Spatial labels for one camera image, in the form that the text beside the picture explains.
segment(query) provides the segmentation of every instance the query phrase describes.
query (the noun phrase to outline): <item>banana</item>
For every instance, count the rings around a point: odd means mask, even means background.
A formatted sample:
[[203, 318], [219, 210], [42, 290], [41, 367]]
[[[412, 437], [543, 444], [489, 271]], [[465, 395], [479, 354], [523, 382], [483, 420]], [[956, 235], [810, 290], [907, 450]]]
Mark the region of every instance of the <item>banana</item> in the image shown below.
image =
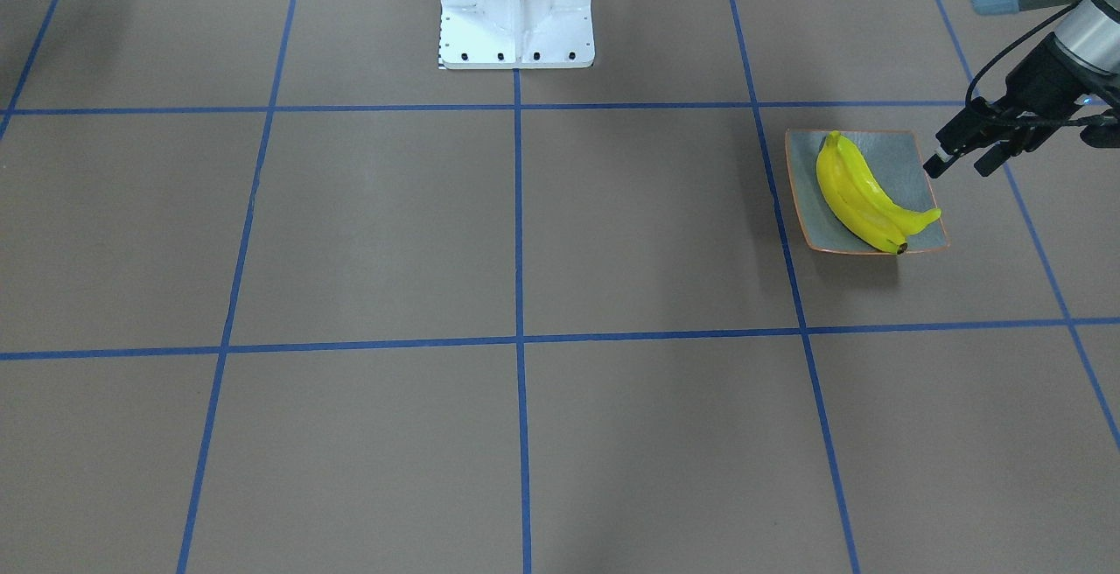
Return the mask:
[[856, 184], [856, 188], [876, 210], [890, 219], [904, 234], [917, 234], [941, 217], [941, 209], [918, 212], [895, 204], [887, 192], [883, 191], [879, 182], [875, 179], [871, 168], [867, 166], [867, 159], [864, 158], [864, 152], [859, 151], [859, 146], [837, 131], [830, 133], [829, 139], [832, 138], [832, 135], [837, 135], [837, 151], [840, 155], [840, 160], [848, 168], [848, 174], [851, 176], [852, 183]]
[[838, 151], [839, 138], [840, 132], [830, 133], [816, 156], [816, 180], [821, 185], [824, 201], [837, 219], [856, 237], [876, 250], [902, 254], [906, 251], [906, 234], [865, 198], [852, 183]]

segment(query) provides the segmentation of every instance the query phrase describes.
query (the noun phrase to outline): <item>plate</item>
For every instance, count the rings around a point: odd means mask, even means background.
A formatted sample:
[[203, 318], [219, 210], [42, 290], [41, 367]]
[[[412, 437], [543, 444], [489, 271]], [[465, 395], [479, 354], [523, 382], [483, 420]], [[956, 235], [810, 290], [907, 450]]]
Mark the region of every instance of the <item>plate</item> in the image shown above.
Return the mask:
[[[816, 154], [831, 130], [788, 130], [785, 133], [785, 158], [790, 167], [793, 203], [801, 231], [813, 250], [840, 254], [881, 254], [849, 231], [829, 209], [821, 186], [816, 183]], [[937, 205], [933, 187], [922, 169], [922, 155], [914, 132], [906, 130], [840, 130], [864, 152], [871, 174], [883, 191], [899, 206], [925, 211]], [[936, 220], [922, 232], [909, 235], [906, 254], [949, 248], [944, 220]]]

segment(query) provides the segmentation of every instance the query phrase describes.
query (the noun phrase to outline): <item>blue tape line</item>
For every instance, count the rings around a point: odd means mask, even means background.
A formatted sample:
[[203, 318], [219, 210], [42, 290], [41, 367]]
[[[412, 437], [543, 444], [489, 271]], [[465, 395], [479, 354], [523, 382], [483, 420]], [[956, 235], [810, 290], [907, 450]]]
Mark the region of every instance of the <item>blue tape line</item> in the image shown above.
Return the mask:
[[521, 570], [533, 572], [533, 516], [529, 479], [529, 401], [525, 397], [525, 343], [517, 342], [517, 436], [521, 447]]
[[512, 335], [483, 337], [436, 337], [417, 340], [365, 340], [353, 342], [296, 342], [276, 344], [232, 344], [230, 353], [293, 353], [309, 351], [376, 351], [385, 349], [436, 349], [445, 346], [487, 346], [515, 344]]
[[525, 392], [524, 201], [522, 191], [521, 71], [513, 71], [514, 307], [517, 342], [517, 432], [521, 446], [521, 558], [533, 571], [532, 493], [529, 478], [529, 404]]
[[776, 101], [758, 103], [759, 108], [925, 108], [925, 107], [959, 107], [961, 101], [949, 100], [868, 100], [868, 101]]
[[698, 108], [750, 108], [750, 102], [595, 102], [595, 103], [526, 103], [524, 110], [660, 110]]
[[1120, 316], [1099, 318], [1071, 318], [1075, 325], [1120, 325]]
[[[964, 52], [961, 50], [961, 44], [956, 36], [956, 30], [953, 28], [952, 21], [949, 20], [949, 15], [945, 12], [942, 1], [935, 1], [937, 3], [937, 8], [941, 10], [942, 20], [945, 24], [945, 30], [949, 31], [949, 36], [953, 39], [953, 46], [956, 47], [956, 55], [961, 59], [961, 66], [964, 68], [964, 75], [971, 81], [972, 70], [969, 67], [968, 59], [964, 57]], [[1089, 383], [1093, 389], [1093, 394], [1096, 396], [1096, 402], [1101, 408], [1101, 414], [1104, 416], [1104, 422], [1109, 427], [1109, 432], [1112, 434], [1112, 442], [1116, 443], [1117, 450], [1120, 450], [1120, 428], [1118, 428], [1116, 417], [1112, 414], [1112, 409], [1109, 407], [1108, 398], [1101, 390], [1100, 381], [1096, 378], [1096, 371], [1093, 370], [1093, 364], [1081, 342], [1081, 335], [1077, 333], [1077, 323], [1074, 322], [1068, 307], [1066, 306], [1065, 298], [1062, 295], [1062, 288], [1058, 287], [1057, 278], [1054, 276], [1054, 270], [1051, 268], [1049, 259], [1046, 256], [1046, 250], [1043, 248], [1043, 242], [1038, 235], [1038, 231], [1035, 229], [1034, 221], [1030, 217], [1030, 212], [1027, 209], [1027, 203], [1025, 203], [1023, 194], [1019, 192], [1019, 184], [1015, 180], [1015, 174], [1011, 172], [1010, 163], [1006, 163], [1004, 165], [1004, 174], [1011, 187], [1011, 194], [1015, 196], [1015, 202], [1019, 206], [1019, 213], [1023, 215], [1023, 220], [1027, 225], [1027, 231], [1030, 233], [1030, 240], [1035, 246], [1035, 251], [1038, 253], [1038, 259], [1043, 265], [1043, 269], [1046, 271], [1046, 279], [1048, 280], [1051, 289], [1054, 293], [1054, 299], [1057, 302], [1057, 305], [1062, 311], [1062, 317], [1065, 321], [1065, 325], [1068, 327], [1070, 337], [1073, 340], [1074, 348], [1077, 351], [1077, 357], [1081, 359], [1081, 367], [1085, 370], [1085, 376], [1089, 378]]]
[[1062, 318], [1035, 318], [1025, 321], [974, 321], [960, 323], [903, 323], [896, 325], [848, 325], [808, 327], [809, 334], [828, 335], [843, 333], [890, 333], [890, 332], [936, 332], [936, 331], [974, 331], [992, 328], [1019, 328], [1065, 326]]
[[[964, 68], [964, 75], [968, 76], [971, 82], [972, 70], [969, 68], [969, 61], [964, 57], [964, 49], [961, 48], [961, 40], [956, 37], [956, 33], [953, 30], [953, 24], [949, 21], [949, 12], [945, 10], [945, 3], [943, 3], [942, 0], [933, 1], [937, 4], [937, 11], [941, 12], [941, 21], [945, 25], [945, 29], [949, 30], [949, 37], [953, 40], [953, 48], [956, 49], [956, 59], [961, 61], [961, 67]], [[963, 101], [958, 102], [956, 105], [963, 105]]]
[[[272, 93], [269, 96], [269, 105], [274, 107], [277, 96], [280, 94], [280, 80], [283, 75], [284, 54], [288, 50], [288, 37], [291, 34], [291, 22], [296, 16], [296, 1], [288, 0], [288, 12], [284, 19], [283, 31], [280, 35], [280, 48], [277, 55], [276, 72], [272, 76]], [[183, 544], [179, 547], [179, 559], [176, 574], [185, 574], [187, 561], [190, 556], [190, 541], [194, 538], [195, 519], [198, 515], [198, 502], [202, 499], [203, 480], [206, 474], [206, 462], [209, 455], [211, 437], [214, 433], [214, 419], [217, 416], [217, 404], [222, 391], [222, 378], [225, 374], [226, 357], [230, 352], [230, 339], [233, 334], [233, 321], [237, 312], [237, 297], [241, 294], [241, 279], [245, 269], [245, 257], [249, 253], [249, 238], [253, 230], [253, 214], [256, 201], [256, 192], [261, 185], [261, 169], [264, 167], [264, 157], [269, 148], [269, 136], [272, 131], [273, 112], [270, 110], [264, 115], [264, 127], [261, 131], [261, 144], [256, 152], [256, 165], [253, 168], [253, 183], [249, 191], [249, 205], [245, 207], [245, 223], [242, 226], [241, 243], [237, 249], [237, 263], [233, 271], [233, 284], [230, 286], [230, 306], [226, 311], [225, 325], [222, 330], [222, 345], [217, 355], [217, 363], [214, 367], [214, 383], [211, 387], [209, 402], [206, 408], [206, 424], [203, 426], [203, 437], [198, 447], [198, 463], [195, 466], [195, 480], [190, 490], [190, 503], [187, 507], [187, 520], [183, 529]]]
[[59, 114], [217, 114], [224, 112], [268, 112], [267, 105], [199, 105], [168, 108], [32, 108], [13, 110], [19, 115]]
[[556, 344], [561, 342], [636, 342], [654, 340], [701, 340], [708, 337], [764, 337], [773, 335], [797, 335], [797, 327], [743, 328], [711, 331], [650, 331], [623, 333], [557, 333], [526, 335], [530, 344]]
[[11, 99], [8, 100], [8, 111], [4, 112], [3, 120], [0, 120], [0, 140], [8, 132], [12, 111], [16, 110], [16, 104], [19, 103], [19, 96], [24, 94], [24, 86], [27, 85], [27, 78], [31, 75], [31, 66], [35, 64], [35, 58], [39, 55], [39, 47], [43, 46], [43, 39], [47, 36], [47, 27], [50, 26], [50, 21], [55, 18], [58, 1], [50, 0], [47, 13], [43, 17], [43, 25], [39, 25], [39, 33], [35, 35], [35, 41], [31, 43], [31, 52], [28, 52], [27, 61], [24, 62], [24, 70], [19, 73], [19, 80], [16, 82], [16, 91], [12, 91]]
[[[1120, 325], [1120, 316], [1073, 318], [1076, 325]], [[1063, 318], [1030, 318], [1020, 321], [971, 321], [956, 323], [903, 323], [881, 325], [808, 326], [810, 335], [865, 334], [892, 332], [940, 332], [1002, 330], [1020, 327], [1065, 326]], [[487, 346], [495, 344], [557, 344], [564, 342], [640, 342], [659, 340], [703, 340], [718, 337], [771, 337], [799, 335], [800, 327], [734, 328], [701, 331], [652, 331], [619, 333], [557, 333], [525, 335], [488, 335], [477, 337], [433, 337], [362, 340], [342, 342], [290, 342], [269, 344], [231, 344], [228, 353], [288, 353], [314, 351], [375, 351], [391, 349], [437, 349], [446, 346]], [[152, 349], [87, 349], [73, 351], [10, 351], [0, 352], [0, 361], [81, 360], [96, 358], [148, 358], [160, 355], [215, 355], [221, 346], [161, 346]]]
[[0, 353], [0, 362], [20, 360], [86, 360], [96, 358], [153, 358], [164, 355], [215, 355], [217, 346], [161, 346], [155, 349], [81, 349], [74, 351], [16, 351]]
[[[526, 103], [522, 110], [687, 110], [719, 108], [926, 108], [958, 107], [961, 102], [949, 100], [820, 100], [820, 101], [760, 101], [745, 102], [614, 102], [614, 103]], [[287, 105], [199, 105], [151, 108], [21, 108], [4, 110], [11, 115], [59, 114], [218, 114], [264, 112], [452, 112], [452, 111], [510, 111], [512, 103], [476, 104], [287, 104]]]
[[793, 256], [790, 252], [790, 240], [785, 232], [785, 220], [782, 216], [782, 203], [774, 182], [774, 168], [771, 161], [769, 148], [766, 144], [766, 131], [763, 127], [762, 111], [758, 107], [758, 96], [755, 92], [754, 76], [750, 71], [750, 58], [747, 54], [747, 43], [743, 35], [743, 24], [739, 18], [737, 0], [728, 0], [731, 4], [731, 18], [735, 20], [735, 35], [739, 43], [739, 54], [743, 58], [743, 72], [747, 78], [747, 91], [750, 94], [752, 111], [755, 115], [755, 130], [758, 132], [758, 145], [762, 147], [763, 164], [766, 167], [766, 183], [769, 186], [771, 196], [774, 201], [774, 217], [777, 223], [778, 235], [782, 240], [782, 253], [785, 257], [786, 274], [790, 278], [790, 290], [793, 295], [793, 304], [797, 313], [797, 326], [801, 332], [802, 348], [805, 352], [805, 363], [809, 368], [809, 378], [813, 386], [813, 399], [816, 402], [816, 415], [821, 423], [821, 434], [824, 439], [824, 452], [828, 455], [829, 471], [832, 474], [832, 488], [837, 499], [837, 510], [840, 513], [840, 524], [843, 527], [844, 544], [848, 548], [848, 561], [851, 565], [852, 574], [859, 574], [859, 555], [856, 550], [856, 539], [852, 534], [851, 521], [848, 517], [848, 503], [844, 498], [843, 481], [840, 478], [840, 467], [837, 463], [836, 450], [832, 445], [832, 428], [829, 426], [828, 410], [824, 406], [824, 396], [821, 392], [820, 379], [816, 374], [816, 361], [813, 357], [813, 346], [805, 331], [805, 312], [801, 300], [801, 290], [797, 286], [797, 275], [793, 266]]
[[277, 112], [444, 112], [513, 110], [510, 103], [431, 103], [431, 104], [325, 104], [325, 105], [278, 105]]

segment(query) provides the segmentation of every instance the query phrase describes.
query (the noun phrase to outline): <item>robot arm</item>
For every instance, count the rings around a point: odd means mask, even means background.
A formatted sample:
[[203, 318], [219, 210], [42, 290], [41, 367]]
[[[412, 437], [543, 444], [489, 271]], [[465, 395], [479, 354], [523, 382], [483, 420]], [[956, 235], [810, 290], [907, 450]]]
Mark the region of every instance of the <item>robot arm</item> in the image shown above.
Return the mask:
[[[991, 3], [999, 3], [1000, 12], [1057, 4], [1055, 0], [973, 3], [981, 13], [996, 12]], [[940, 147], [925, 164], [930, 176], [941, 176], [958, 158], [977, 148], [989, 149], [974, 167], [983, 176], [991, 175], [1012, 156], [1034, 151], [1058, 128], [1067, 126], [1083, 127], [1081, 139], [1092, 147], [1120, 147], [1120, 0], [1080, 0], [1036, 30], [1062, 16], [1065, 18], [1058, 27], [1008, 74], [1007, 93], [995, 102], [972, 99], [977, 80], [991, 64], [981, 70], [969, 86], [965, 108], [936, 135]], [[1027, 37], [1029, 34], [997, 59]], [[1111, 109], [1071, 120], [1089, 95], [1104, 100]]]

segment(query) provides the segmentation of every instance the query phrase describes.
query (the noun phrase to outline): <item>white metal pedestal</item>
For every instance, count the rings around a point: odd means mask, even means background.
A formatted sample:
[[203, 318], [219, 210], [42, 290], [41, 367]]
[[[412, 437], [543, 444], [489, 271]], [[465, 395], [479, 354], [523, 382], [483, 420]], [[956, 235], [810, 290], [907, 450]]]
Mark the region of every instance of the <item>white metal pedestal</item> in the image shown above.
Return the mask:
[[440, 0], [446, 68], [580, 68], [595, 62], [591, 0]]

